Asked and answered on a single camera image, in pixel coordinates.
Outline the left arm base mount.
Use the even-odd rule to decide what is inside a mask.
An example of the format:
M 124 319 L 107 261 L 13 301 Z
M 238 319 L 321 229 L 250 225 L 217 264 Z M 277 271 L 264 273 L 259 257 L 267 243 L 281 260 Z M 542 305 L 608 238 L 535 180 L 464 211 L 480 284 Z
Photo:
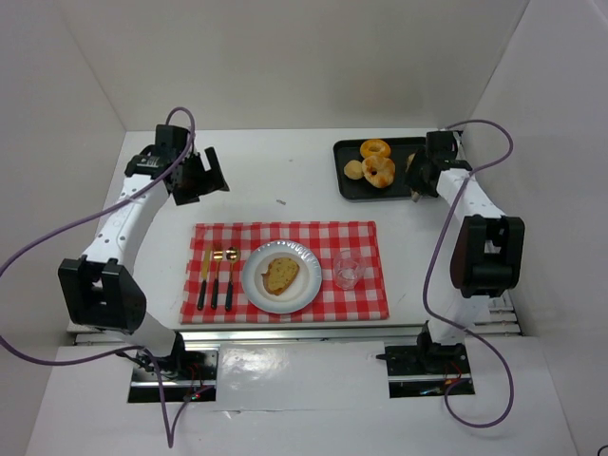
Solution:
M 127 402 L 130 404 L 159 403 L 161 394 L 152 361 L 142 352 L 127 355 L 134 366 Z M 167 403 L 179 403 L 186 397 L 191 402 L 210 403 L 217 398 L 218 350 L 186 351 L 176 370 L 158 360 L 162 389 Z

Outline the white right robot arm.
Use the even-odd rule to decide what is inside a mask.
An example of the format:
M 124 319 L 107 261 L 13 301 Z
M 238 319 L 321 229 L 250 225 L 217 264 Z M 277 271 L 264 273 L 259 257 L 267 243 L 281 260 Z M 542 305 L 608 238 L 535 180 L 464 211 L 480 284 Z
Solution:
M 465 330 L 492 300 L 519 282 L 525 226 L 498 208 L 472 176 L 467 161 L 458 158 L 455 134 L 448 130 L 427 133 L 426 145 L 408 157 L 405 175 L 411 199 L 440 198 L 448 204 L 446 224 L 455 221 L 458 236 L 447 243 L 451 254 L 450 296 L 440 310 L 429 307 L 432 270 L 440 257 L 444 227 L 431 255 L 423 284 L 423 306 L 430 315 L 419 336 L 427 349 L 444 353 L 461 344 Z

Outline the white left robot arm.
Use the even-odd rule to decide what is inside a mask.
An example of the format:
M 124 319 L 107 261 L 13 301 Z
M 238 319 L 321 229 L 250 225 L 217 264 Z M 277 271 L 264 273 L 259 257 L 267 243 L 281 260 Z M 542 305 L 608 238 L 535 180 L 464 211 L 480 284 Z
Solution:
M 133 277 L 135 260 L 168 200 L 190 204 L 229 186 L 215 149 L 199 153 L 187 129 L 169 124 L 157 126 L 154 143 L 129 161 L 124 174 L 119 209 L 79 258 L 62 261 L 62 292 L 74 324 L 140 346 L 146 362 L 178 371 L 187 363 L 183 338 L 146 309 L 145 294 Z

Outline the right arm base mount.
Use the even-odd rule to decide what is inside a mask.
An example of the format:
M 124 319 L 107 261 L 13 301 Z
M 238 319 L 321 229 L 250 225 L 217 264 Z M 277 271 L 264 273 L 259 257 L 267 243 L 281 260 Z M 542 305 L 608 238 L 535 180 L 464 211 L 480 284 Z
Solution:
M 389 397 L 472 395 L 475 388 L 463 343 L 435 342 L 425 325 L 414 345 L 386 346 L 375 358 L 385 363 Z

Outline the toasted bread slice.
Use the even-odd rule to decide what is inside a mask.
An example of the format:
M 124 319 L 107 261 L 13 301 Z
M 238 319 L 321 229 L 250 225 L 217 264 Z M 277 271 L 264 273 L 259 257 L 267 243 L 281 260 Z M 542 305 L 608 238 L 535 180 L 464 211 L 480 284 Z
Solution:
M 270 295 L 283 294 L 294 282 L 299 273 L 298 263 L 290 257 L 273 259 L 263 273 L 262 285 Z

